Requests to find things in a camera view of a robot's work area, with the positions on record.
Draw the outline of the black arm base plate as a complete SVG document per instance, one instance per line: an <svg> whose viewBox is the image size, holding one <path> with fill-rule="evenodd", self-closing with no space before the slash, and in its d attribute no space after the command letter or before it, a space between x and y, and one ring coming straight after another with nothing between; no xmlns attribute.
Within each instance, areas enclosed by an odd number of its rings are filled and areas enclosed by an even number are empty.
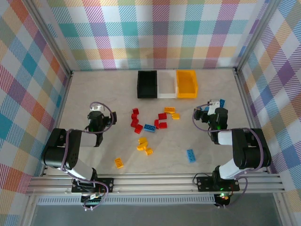
<svg viewBox="0 0 301 226"><path fill-rule="evenodd" d="M112 193L113 186L114 186L114 178L97 178L95 181L102 182L103 184L106 184L109 193ZM101 193L104 194L106 192L105 186L101 185L99 183L92 183L92 182L85 182L80 180L72 180L72 187L71 187L72 193Z"/></svg>
<svg viewBox="0 0 301 226"><path fill-rule="evenodd" d="M236 192L240 191L239 183L233 179L215 179L213 177L197 177L199 192Z"/></svg>

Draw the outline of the wide aluminium mounting rail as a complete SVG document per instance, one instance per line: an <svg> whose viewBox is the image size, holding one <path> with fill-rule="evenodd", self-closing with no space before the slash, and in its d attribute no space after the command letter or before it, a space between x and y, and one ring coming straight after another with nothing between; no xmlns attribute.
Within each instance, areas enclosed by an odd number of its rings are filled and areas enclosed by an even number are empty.
<svg viewBox="0 0 301 226"><path fill-rule="evenodd" d="M197 178L194 174L107 174L102 177L113 178L111 195L198 193ZM285 190L278 174L266 172L246 174L235 185L239 187L239 193L283 193ZM71 177L65 174L33 177L27 195L70 195L71 187Z"/></svg>

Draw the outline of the aluminium table side rail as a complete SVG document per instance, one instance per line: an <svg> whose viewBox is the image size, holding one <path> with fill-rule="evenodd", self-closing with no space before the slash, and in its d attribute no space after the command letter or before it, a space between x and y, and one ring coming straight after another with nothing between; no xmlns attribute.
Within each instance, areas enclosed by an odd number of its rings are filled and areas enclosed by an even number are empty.
<svg viewBox="0 0 301 226"><path fill-rule="evenodd" d="M245 173L253 173L270 166L271 154L262 129L260 129L255 123L250 101L248 100L248 96L243 87L239 73L236 74L235 72L235 68L233 69L233 74L249 124L248 128L243 128L246 136L246 142L248 144L248 147L243 149L244 156L246 157L246 159L243 160L243 166L250 166L253 164L249 169L245 170Z"/></svg>
<svg viewBox="0 0 301 226"><path fill-rule="evenodd" d="M69 90L70 90L70 87L71 87L71 82L72 82L73 75L74 75L74 70L71 70L70 75L67 79L65 93L64 93L64 96L63 96L63 98L61 100L61 103L60 103L57 119L56 119L56 121L55 121L55 123L54 123L54 125L52 126L51 129L58 128L59 125L60 125L62 115L63 115L63 111L64 111L64 108L65 108L65 103L66 103L66 100L67 100L67 97L68 97L68 94L69 94ZM46 165L44 163L43 157L44 157L44 151L42 151L42 155L41 155L41 165L42 165L42 167L41 167L41 170L40 170L40 175L39 175L40 177L45 175L44 171L46 169Z"/></svg>

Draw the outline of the yellow plastic bin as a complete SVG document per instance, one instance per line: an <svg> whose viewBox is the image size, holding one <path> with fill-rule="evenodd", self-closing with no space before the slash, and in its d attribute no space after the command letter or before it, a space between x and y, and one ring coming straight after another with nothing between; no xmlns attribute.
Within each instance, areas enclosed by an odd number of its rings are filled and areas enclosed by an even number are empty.
<svg viewBox="0 0 301 226"><path fill-rule="evenodd" d="M177 70L177 97L197 98L198 82L195 70Z"/></svg>

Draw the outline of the arm base electronics board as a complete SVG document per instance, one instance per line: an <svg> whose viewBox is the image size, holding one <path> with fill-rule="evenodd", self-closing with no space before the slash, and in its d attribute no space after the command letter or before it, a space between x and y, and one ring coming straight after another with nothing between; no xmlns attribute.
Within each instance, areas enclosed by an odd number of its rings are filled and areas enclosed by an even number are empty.
<svg viewBox="0 0 301 226"><path fill-rule="evenodd" d="M82 195L81 196L81 204L86 206L95 206L100 203L103 195L99 193L89 194L89 195Z"/></svg>
<svg viewBox="0 0 301 226"><path fill-rule="evenodd" d="M230 198L228 196L226 196L224 193L215 194L214 200L215 200L214 205L217 207L227 206L230 203Z"/></svg>

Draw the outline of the black plastic bin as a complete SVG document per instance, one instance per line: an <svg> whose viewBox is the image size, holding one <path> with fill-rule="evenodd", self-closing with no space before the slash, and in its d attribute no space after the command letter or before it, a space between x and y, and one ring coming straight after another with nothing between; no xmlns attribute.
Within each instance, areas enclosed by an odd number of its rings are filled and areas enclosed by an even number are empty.
<svg viewBox="0 0 301 226"><path fill-rule="evenodd" d="M158 98L157 71L138 71L137 98Z"/></svg>

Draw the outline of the aluminium frame post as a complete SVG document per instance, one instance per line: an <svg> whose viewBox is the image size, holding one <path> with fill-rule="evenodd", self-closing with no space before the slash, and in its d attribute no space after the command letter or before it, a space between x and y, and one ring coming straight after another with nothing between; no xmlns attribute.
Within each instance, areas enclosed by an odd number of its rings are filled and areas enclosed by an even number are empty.
<svg viewBox="0 0 301 226"><path fill-rule="evenodd" d="M254 30L254 34L252 35L250 42L248 43L237 67L235 67L236 74L238 74L242 70L243 66L247 63L252 51L254 50L257 42L259 41L262 34L264 33L269 21L271 20L273 14L275 13L281 1L282 0L270 0L270 2L268 3L262 18L259 20L258 25Z"/></svg>
<svg viewBox="0 0 301 226"><path fill-rule="evenodd" d="M65 57L63 56L62 52L60 51L57 43L55 42L55 39L53 35L51 34L47 24L45 23L43 17L41 16L40 12L38 11L38 8L35 6L34 2L32 0L22 0L25 7L33 17L33 20L37 24L38 28L40 29L41 34L45 38L46 42L50 46L51 50L53 51L55 57L57 58L60 65L63 67L64 71L68 74L72 74L72 70L67 64L67 61L65 60Z"/></svg>

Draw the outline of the white plastic bin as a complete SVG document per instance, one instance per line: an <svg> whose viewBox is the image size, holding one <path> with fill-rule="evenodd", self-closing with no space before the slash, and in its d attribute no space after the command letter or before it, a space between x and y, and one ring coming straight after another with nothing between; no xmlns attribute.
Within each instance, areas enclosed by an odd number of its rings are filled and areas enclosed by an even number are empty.
<svg viewBox="0 0 301 226"><path fill-rule="evenodd" d="M176 70L157 71L157 98L177 98Z"/></svg>

